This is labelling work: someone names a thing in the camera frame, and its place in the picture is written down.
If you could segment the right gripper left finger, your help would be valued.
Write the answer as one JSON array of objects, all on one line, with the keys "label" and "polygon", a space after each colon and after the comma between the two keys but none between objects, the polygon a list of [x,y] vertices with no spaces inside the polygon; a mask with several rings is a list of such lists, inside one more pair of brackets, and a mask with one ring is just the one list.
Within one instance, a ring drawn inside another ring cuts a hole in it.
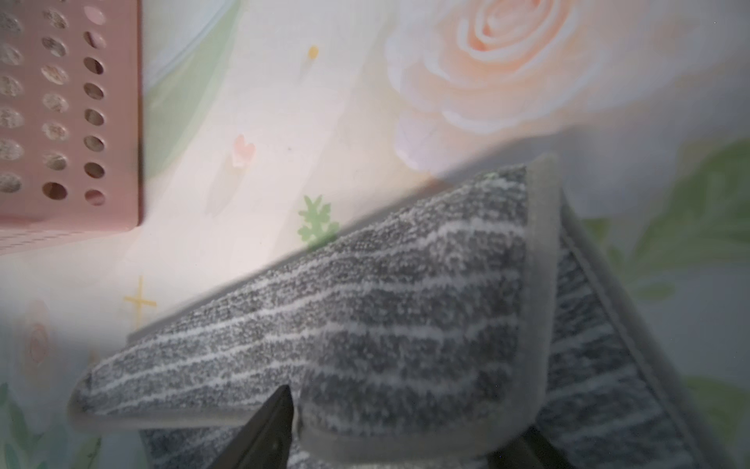
[{"label": "right gripper left finger", "polygon": [[294,402],[282,385],[242,427],[209,469],[285,469],[292,445]]}]

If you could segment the grey striped dishcloth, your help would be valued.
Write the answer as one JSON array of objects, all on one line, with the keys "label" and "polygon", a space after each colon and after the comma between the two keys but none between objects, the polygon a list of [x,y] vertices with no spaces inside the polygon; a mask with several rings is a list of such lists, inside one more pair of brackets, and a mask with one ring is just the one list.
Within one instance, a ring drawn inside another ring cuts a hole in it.
[{"label": "grey striped dishcloth", "polygon": [[574,468],[734,460],[564,199],[554,156],[419,199],[135,334],[71,424],[209,468],[279,388],[286,468],[490,468],[529,427]]}]

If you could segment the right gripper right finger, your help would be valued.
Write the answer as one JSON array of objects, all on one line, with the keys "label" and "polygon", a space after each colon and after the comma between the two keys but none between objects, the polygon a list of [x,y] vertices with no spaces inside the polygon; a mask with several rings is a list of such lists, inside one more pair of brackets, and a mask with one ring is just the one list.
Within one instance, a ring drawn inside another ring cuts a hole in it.
[{"label": "right gripper right finger", "polygon": [[488,457],[492,469],[574,469],[536,427],[529,427],[521,436]]}]

